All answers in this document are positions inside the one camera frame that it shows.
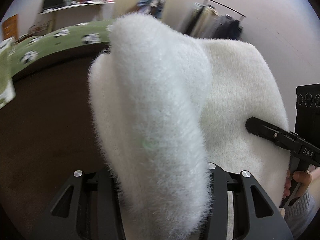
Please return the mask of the person right hand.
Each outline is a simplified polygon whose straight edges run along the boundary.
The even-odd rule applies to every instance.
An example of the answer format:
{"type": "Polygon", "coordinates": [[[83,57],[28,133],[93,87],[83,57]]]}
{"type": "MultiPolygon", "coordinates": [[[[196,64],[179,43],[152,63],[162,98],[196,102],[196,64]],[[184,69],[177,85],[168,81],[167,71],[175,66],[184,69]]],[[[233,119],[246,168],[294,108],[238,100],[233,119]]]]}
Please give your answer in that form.
{"type": "MultiPolygon", "coordinates": [[[[287,172],[286,181],[284,185],[284,191],[283,191],[283,199],[289,196],[290,194],[290,187],[291,187],[291,181],[289,180],[290,172],[287,172]]],[[[293,179],[300,183],[300,187],[296,192],[295,197],[301,197],[308,189],[309,185],[316,179],[319,178],[319,167],[316,169],[313,169],[311,172],[306,171],[296,171],[293,174],[293,179]]]]}

